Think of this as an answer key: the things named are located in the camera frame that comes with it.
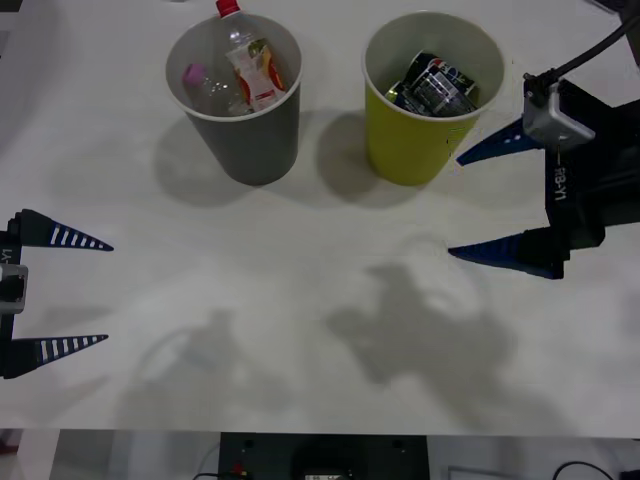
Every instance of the table surface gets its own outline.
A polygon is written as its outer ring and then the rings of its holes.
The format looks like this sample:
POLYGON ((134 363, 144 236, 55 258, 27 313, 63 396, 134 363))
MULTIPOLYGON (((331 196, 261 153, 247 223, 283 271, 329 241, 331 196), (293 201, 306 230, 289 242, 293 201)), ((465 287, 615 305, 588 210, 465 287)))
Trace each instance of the table surface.
MULTIPOLYGON (((417 189, 363 151, 360 54, 402 12, 461 14, 510 79, 461 149, 521 112, 521 75, 619 25, 582 0, 246 0, 305 56, 301 148, 282 180, 228 179, 166 94, 164 61, 212 0, 25 0, 0 61, 0 218, 23 208, 115 246, 30 249, 16 337, 110 339, 0 391, 0 425, 637 436, 640 226, 551 282, 447 245, 546 224, 538 152, 417 189)), ((571 78, 637 97, 626 42, 571 78)))

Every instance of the paper cup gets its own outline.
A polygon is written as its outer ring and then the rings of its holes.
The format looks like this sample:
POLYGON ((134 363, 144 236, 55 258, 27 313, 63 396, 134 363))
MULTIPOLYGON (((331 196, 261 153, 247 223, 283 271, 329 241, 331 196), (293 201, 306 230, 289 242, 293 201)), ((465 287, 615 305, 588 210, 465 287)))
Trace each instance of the paper cup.
POLYGON ((380 28, 365 48, 367 147, 378 174, 400 185, 431 181, 455 146, 498 95, 505 60, 498 44, 468 20, 436 12, 416 12, 380 28), (424 50, 441 57, 475 80, 479 107, 473 113, 431 118, 393 105, 384 94, 407 73, 424 50))
POLYGON ((269 40, 289 85, 275 105, 241 117, 213 117, 191 108, 182 74, 191 63, 226 62, 225 32, 219 17, 191 27, 176 42, 166 64, 169 92, 186 113, 225 172, 246 185, 265 185, 284 176, 298 155, 302 54, 294 36, 265 17, 248 15, 269 40))

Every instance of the wire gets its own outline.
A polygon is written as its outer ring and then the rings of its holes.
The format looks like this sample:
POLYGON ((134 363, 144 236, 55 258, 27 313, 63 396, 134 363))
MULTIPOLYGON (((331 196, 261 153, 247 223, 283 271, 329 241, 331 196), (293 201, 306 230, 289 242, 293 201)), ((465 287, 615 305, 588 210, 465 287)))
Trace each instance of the wire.
POLYGON ((558 480, 558 475, 560 475, 560 472, 562 472, 562 470, 564 470, 565 468, 570 467, 572 465, 584 465, 585 467, 593 468, 594 470, 599 471, 601 474, 603 474, 609 480, 613 480, 613 477, 611 475, 609 475, 607 472, 605 472, 604 470, 602 470, 600 467, 598 467, 598 466, 596 466, 596 465, 594 465, 592 463, 578 462, 578 461, 567 462, 567 463, 563 463, 562 465, 560 465, 558 467, 558 469, 556 470, 556 472, 553 474, 553 479, 552 480, 558 480))
POLYGON ((633 28, 635 28, 638 25, 638 22, 640 22, 640 16, 637 14, 633 17, 627 18, 622 23, 622 25, 620 25, 612 34, 610 34, 607 38, 602 40, 600 43, 590 48, 589 50, 584 52, 582 55, 578 55, 573 60, 570 60, 564 65, 562 65, 561 67, 558 67, 555 70, 553 70, 553 73, 552 73, 553 79, 558 80, 560 77, 566 75, 570 71, 575 70, 579 66, 587 63, 592 58, 600 55, 611 45, 613 45, 618 40, 620 40, 624 36, 624 34, 633 30, 633 28))

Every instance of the yellow cup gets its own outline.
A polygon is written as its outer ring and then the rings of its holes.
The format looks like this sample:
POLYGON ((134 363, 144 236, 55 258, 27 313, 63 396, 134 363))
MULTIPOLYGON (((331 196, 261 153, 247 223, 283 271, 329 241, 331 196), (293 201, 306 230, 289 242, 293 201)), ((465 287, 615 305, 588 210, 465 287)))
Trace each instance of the yellow cup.
POLYGON ((506 73, 505 60, 493 38, 462 18, 416 12, 380 28, 365 48, 367 148, 378 174, 399 185, 431 181, 494 101, 506 73), (433 53, 475 80, 479 96, 475 112, 451 118, 415 115, 384 94, 402 80, 420 51, 433 53))

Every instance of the cup rim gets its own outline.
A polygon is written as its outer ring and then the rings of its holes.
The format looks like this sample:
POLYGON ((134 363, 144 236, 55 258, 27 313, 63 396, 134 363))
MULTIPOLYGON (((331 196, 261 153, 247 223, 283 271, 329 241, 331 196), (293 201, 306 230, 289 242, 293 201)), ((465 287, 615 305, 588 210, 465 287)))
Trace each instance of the cup rim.
POLYGON ((502 47, 500 46, 498 41, 493 37, 493 35, 491 35, 489 32, 487 32, 484 29, 484 27, 482 27, 481 25, 479 25, 478 23, 476 23, 475 21, 473 21, 473 20, 471 20, 469 18, 466 18, 466 17, 458 15, 458 14, 453 14, 453 13, 441 11, 441 10, 418 10, 418 11, 414 11, 414 12, 405 13, 404 15, 400 15, 399 17, 392 18, 391 20, 387 20, 386 22, 382 23, 380 26, 378 26, 378 28, 376 28, 373 31, 373 33, 369 36, 369 40, 365 44, 364 50, 362 51, 361 68, 362 68, 362 74, 364 75, 365 82, 366 82, 367 86, 373 91, 374 95, 376 95, 378 97, 378 99, 380 99, 387 107, 389 107, 392 110, 395 110, 396 112, 398 112, 400 114, 403 114, 403 115, 405 115, 407 117, 414 118, 416 120, 420 120, 421 122, 427 122, 427 123, 454 123, 454 122, 460 122, 460 121, 464 121, 464 120, 468 120, 468 119, 477 117, 478 115, 480 115, 484 111, 488 110, 489 107, 491 107, 493 105, 493 103, 496 101, 498 96, 502 93, 502 90, 503 90, 503 88, 504 88, 504 86, 506 84, 506 80, 507 80, 507 60, 506 60, 506 57, 505 57, 504 52, 502 50, 502 47), (398 107, 397 105, 394 105, 389 100, 387 100, 385 98, 385 96, 382 95, 382 93, 380 93, 380 91, 376 88, 376 86, 373 84, 373 81, 371 80, 371 77, 369 76, 369 71, 367 69, 366 59, 367 59, 367 51, 369 50, 369 46, 371 45, 373 37, 375 37, 380 32, 380 30, 385 28, 390 23, 395 22, 396 20, 399 20, 399 19, 405 18, 405 17, 411 17, 411 16, 414 16, 414 15, 425 14, 425 13, 427 13, 427 14, 431 13, 431 14, 437 14, 437 15, 446 15, 448 17, 453 17, 453 18, 456 18, 458 20, 462 20, 463 22, 470 23, 471 25, 479 28, 482 31, 482 33, 484 33, 489 39, 491 39, 491 41, 495 44, 496 49, 498 50, 498 54, 500 55, 500 59, 502 60, 502 65, 504 66, 504 68, 503 68, 504 73, 503 73, 503 76, 502 76, 502 81, 500 82, 500 87, 496 91, 495 95, 493 97, 491 97, 487 102, 485 102, 485 104, 483 106, 481 106, 477 110, 474 110, 471 113, 467 113, 466 115, 458 115, 456 117, 425 117, 424 115, 418 115, 416 113, 408 112, 407 110, 404 110, 404 109, 398 107))
POLYGON ((189 115, 193 115, 194 117, 200 118, 202 120, 215 121, 215 122, 218 122, 218 123, 246 122, 248 120, 253 120, 254 118, 259 118, 259 117, 262 117, 263 115, 266 115, 269 112, 272 112, 273 110, 278 108, 280 105, 282 105, 284 102, 289 100, 295 94, 295 92, 298 90, 298 88, 300 88, 300 83, 302 82, 302 72, 303 72, 303 69, 304 69, 304 58, 302 56, 302 49, 300 48, 300 44, 298 43, 298 39, 295 37, 295 35, 293 33, 291 33, 291 29, 289 29, 288 26, 283 25, 281 22, 276 21, 271 17, 267 17, 265 15, 257 15, 255 13, 251 13, 250 11, 247 11, 247 10, 243 10, 243 12, 245 14, 249 15, 250 17, 264 18, 266 20, 274 22, 274 23, 280 25, 282 28, 284 28, 287 32, 289 32, 289 34, 291 35, 293 40, 296 42, 296 47, 298 47, 298 51, 300 52, 300 71, 298 72, 298 76, 296 78, 296 81, 293 82, 293 85, 291 86, 289 91, 285 94, 285 96, 282 97, 280 100, 278 100, 273 105, 271 105, 270 107, 265 108, 264 110, 260 110, 259 112, 251 113, 249 115, 240 115, 238 117, 216 117, 216 116, 213 116, 213 115, 205 115, 204 113, 200 113, 200 112, 194 110, 193 108, 188 107, 187 105, 182 103, 180 100, 178 100, 176 98, 176 96, 173 94, 173 92, 171 91, 171 87, 169 87, 169 81, 167 79, 166 68, 167 68, 167 64, 169 63, 169 57, 171 56, 171 53, 173 52, 173 49, 176 46, 176 44, 178 43, 178 41, 182 37, 184 37, 187 33, 189 33, 191 30, 193 30, 194 28, 196 28, 200 24, 210 21, 212 18, 220 18, 220 15, 213 15, 213 16, 211 16, 211 17, 209 17, 209 18, 207 18, 205 20, 202 20, 202 21, 200 21, 198 23, 194 23, 189 28, 187 28, 184 32, 182 32, 180 34, 180 36, 176 39, 176 41, 173 43, 171 49, 169 50, 169 53, 167 54, 167 59, 164 62, 164 67, 165 67, 164 84, 165 84, 165 88, 169 92, 169 96, 171 97, 171 99, 185 113, 188 113, 189 115))

